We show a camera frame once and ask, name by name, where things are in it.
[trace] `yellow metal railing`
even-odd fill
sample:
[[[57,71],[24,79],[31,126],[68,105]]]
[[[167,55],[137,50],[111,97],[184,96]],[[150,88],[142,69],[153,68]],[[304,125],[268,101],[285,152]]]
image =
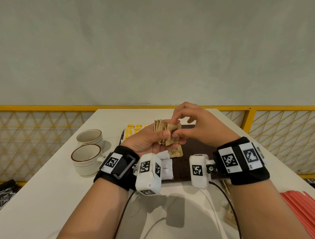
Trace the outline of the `yellow metal railing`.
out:
[[[315,173],[315,106],[202,107],[220,110],[296,173]],[[28,181],[99,108],[176,106],[0,106],[0,182]]]

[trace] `person's right hand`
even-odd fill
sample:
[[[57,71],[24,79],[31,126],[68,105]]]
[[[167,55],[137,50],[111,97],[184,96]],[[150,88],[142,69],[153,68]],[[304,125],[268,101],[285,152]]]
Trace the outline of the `person's right hand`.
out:
[[[194,138],[213,147],[219,147],[240,138],[213,114],[196,104],[184,102],[179,105],[174,110],[172,122],[175,124],[178,119],[184,117],[189,117],[187,123],[196,120],[195,127],[176,130],[172,134],[173,137]]]

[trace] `hand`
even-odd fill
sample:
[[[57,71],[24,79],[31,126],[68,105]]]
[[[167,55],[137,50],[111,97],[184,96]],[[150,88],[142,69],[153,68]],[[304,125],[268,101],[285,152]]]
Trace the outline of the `hand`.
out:
[[[164,119],[163,121],[170,123],[170,119]],[[167,139],[171,136],[171,131],[163,130],[158,132],[153,132],[154,124],[148,125],[144,129],[140,130],[138,133],[133,134],[126,140],[124,140],[121,145],[132,149],[139,157],[148,153],[159,153],[165,150],[175,149],[179,144],[185,144],[186,139],[180,138],[178,143],[165,146],[159,144],[158,141],[161,139]]]
[[[194,138],[213,147],[219,147],[240,138],[213,114],[196,104],[185,102],[179,105],[174,110],[171,122],[174,124],[184,117],[189,117],[187,123],[196,121],[195,127],[176,130],[173,132],[173,137]]]

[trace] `gray wall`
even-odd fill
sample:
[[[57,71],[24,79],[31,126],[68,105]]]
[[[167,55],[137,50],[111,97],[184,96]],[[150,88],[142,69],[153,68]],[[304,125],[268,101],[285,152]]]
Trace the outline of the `gray wall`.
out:
[[[314,0],[2,0],[0,104],[315,105]]]

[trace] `coffee cup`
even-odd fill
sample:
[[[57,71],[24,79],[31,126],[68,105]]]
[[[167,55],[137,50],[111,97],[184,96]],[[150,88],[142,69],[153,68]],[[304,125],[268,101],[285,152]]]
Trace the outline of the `coffee cup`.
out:
[[[102,131],[97,129],[86,130],[78,134],[77,136],[78,147],[87,144],[96,144],[102,149],[104,147],[104,140]]]
[[[86,176],[98,171],[100,163],[105,158],[102,156],[102,148],[97,144],[85,144],[71,154],[71,160],[76,172]]]

